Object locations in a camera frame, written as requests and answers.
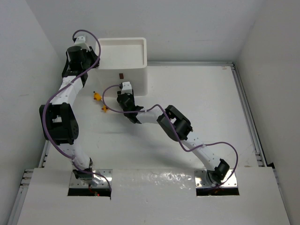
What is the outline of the yellow small clamp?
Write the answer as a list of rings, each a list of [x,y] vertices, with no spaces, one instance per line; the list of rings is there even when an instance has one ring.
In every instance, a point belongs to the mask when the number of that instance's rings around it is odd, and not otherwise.
[[[101,110],[104,111],[104,112],[107,112],[107,111],[108,111],[108,108],[107,108],[106,106],[103,106],[103,107],[101,108]]]
[[[97,92],[93,92],[93,99],[96,100],[96,101],[101,101],[102,100],[102,97],[99,93]]]

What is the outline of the white drawer container box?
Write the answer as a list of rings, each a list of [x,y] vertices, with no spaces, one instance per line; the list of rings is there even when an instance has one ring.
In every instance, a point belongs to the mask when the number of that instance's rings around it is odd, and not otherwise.
[[[148,94],[147,42],[143,37],[100,38],[95,54],[100,54],[95,69],[101,90],[130,82],[135,96]]]

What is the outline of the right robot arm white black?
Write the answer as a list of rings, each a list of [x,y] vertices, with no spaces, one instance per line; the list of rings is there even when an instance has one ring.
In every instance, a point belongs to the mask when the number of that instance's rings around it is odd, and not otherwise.
[[[127,117],[134,124],[158,124],[169,138],[181,142],[187,151],[194,153],[208,171],[209,182],[222,183],[229,171],[226,161],[213,153],[193,132],[191,122],[173,105],[163,111],[152,109],[142,112],[142,106],[135,105],[134,95],[124,91],[117,92],[117,102]]]

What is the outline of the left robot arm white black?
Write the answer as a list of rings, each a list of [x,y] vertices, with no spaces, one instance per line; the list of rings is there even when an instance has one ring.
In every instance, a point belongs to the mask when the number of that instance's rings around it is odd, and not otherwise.
[[[39,113],[45,139],[50,140],[56,150],[70,160],[76,179],[91,183],[96,180],[92,170],[93,162],[77,141],[79,125],[72,105],[86,84],[87,69],[96,68],[99,62],[92,47],[88,45],[69,47],[66,57],[59,93],[54,95],[48,106],[41,105]]]

